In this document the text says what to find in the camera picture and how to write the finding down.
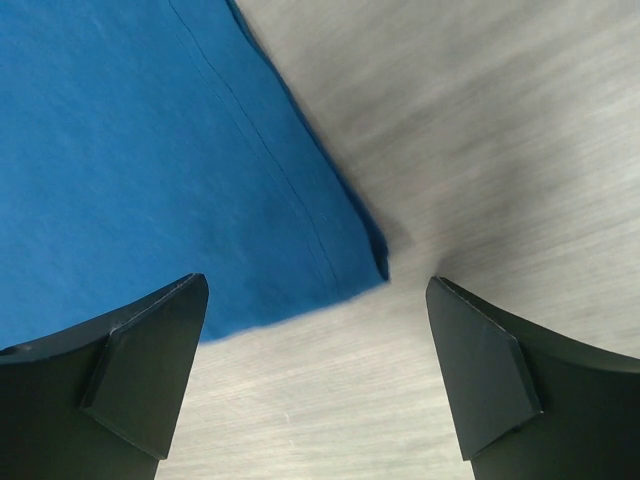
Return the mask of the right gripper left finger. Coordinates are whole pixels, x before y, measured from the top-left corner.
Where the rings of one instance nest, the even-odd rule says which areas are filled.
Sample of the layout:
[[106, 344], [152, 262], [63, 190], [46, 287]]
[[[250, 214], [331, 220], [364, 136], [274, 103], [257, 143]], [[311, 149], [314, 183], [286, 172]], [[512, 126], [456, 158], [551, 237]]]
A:
[[209, 289], [189, 274], [1, 352], [4, 479], [152, 479], [168, 457]]

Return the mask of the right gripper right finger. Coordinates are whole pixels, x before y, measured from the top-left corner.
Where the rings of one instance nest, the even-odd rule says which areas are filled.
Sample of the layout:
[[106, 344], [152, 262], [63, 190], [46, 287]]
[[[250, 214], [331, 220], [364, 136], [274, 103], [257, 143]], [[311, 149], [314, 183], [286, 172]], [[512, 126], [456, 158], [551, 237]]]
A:
[[477, 479], [636, 479], [639, 361], [504, 311], [444, 277], [426, 305]]

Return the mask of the blue t shirt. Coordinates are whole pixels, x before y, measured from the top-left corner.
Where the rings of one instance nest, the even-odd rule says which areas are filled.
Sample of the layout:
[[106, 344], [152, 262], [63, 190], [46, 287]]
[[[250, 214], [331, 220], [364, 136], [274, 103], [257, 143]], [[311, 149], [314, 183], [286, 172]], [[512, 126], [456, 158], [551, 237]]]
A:
[[2, 344], [190, 273], [213, 341], [382, 285], [388, 249], [234, 2], [3, 2]]

